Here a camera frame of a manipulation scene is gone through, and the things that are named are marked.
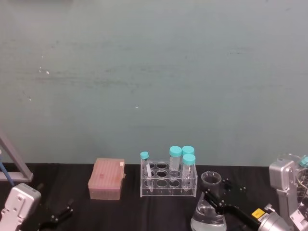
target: yellow label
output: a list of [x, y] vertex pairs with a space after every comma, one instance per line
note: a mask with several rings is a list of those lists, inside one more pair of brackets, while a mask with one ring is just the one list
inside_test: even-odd
[[254, 216], [255, 218], [259, 219], [265, 212], [258, 208], [255, 212], [253, 212], [251, 215]]

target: teal cap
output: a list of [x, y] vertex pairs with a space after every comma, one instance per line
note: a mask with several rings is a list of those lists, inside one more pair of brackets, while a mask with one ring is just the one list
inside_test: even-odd
[[148, 152], [142, 152], [140, 153], [140, 157], [142, 160], [149, 158], [149, 153]]
[[194, 165], [196, 163], [196, 157], [193, 154], [183, 155], [183, 163], [185, 165]]
[[183, 155], [185, 155], [185, 154], [193, 154], [194, 155], [194, 148], [191, 147], [191, 146], [184, 146], [182, 148], [182, 150], [183, 150]]
[[299, 164], [303, 167], [308, 167], [308, 156], [303, 156], [303, 158], [300, 160]]
[[182, 149], [178, 146], [170, 147], [169, 154], [172, 157], [179, 157], [182, 155]]

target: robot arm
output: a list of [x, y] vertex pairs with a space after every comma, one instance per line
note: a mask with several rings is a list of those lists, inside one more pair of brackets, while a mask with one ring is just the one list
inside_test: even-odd
[[308, 231], [308, 222], [298, 209], [296, 182], [298, 168], [296, 160], [279, 158], [270, 165], [270, 184], [278, 194], [280, 215], [291, 227], [291, 230]]
[[218, 214], [231, 213], [256, 231], [291, 231], [271, 205], [257, 206], [247, 199], [245, 187], [232, 185], [228, 179], [223, 180], [223, 183], [225, 193], [219, 197], [205, 185], [201, 185], [205, 199]]
[[35, 211], [41, 194], [21, 183], [11, 189], [1, 211], [0, 231], [19, 231], [23, 222]]

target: black table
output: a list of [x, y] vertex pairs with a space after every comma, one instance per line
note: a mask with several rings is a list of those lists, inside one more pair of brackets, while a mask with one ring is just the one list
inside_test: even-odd
[[[91, 200], [88, 190], [93, 165], [90, 164], [29, 164], [34, 173], [30, 186], [44, 184], [42, 203], [52, 210], [63, 209], [73, 199], [73, 216], [57, 231], [190, 231], [190, 219], [200, 197], [140, 198], [140, 165], [125, 165], [120, 201]], [[14, 170], [12, 164], [6, 164]], [[198, 176], [216, 171], [246, 186], [247, 196], [257, 203], [271, 203], [278, 210], [278, 198], [270, 187], [268, 167], [197, 166]], [[0, 209], [11, 187], [0, 182]], [[228, 231], [250, 229], [231, 215], [226, 216]]]

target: metal frame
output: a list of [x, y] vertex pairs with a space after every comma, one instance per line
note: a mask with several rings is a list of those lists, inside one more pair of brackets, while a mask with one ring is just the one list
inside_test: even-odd
[[[31, 182], [33, 173], [27, 167], [17, 150], [14, 148], [10, 140], [6, 137], [4, 132], [0, 130], [0, 146], [6, 151], [13, 162], [16, 164], [20, 172], [9, 172], [10, 177], [16, 182]], [[0, 181], [7, 181], [3, 172], [0, 172]]]

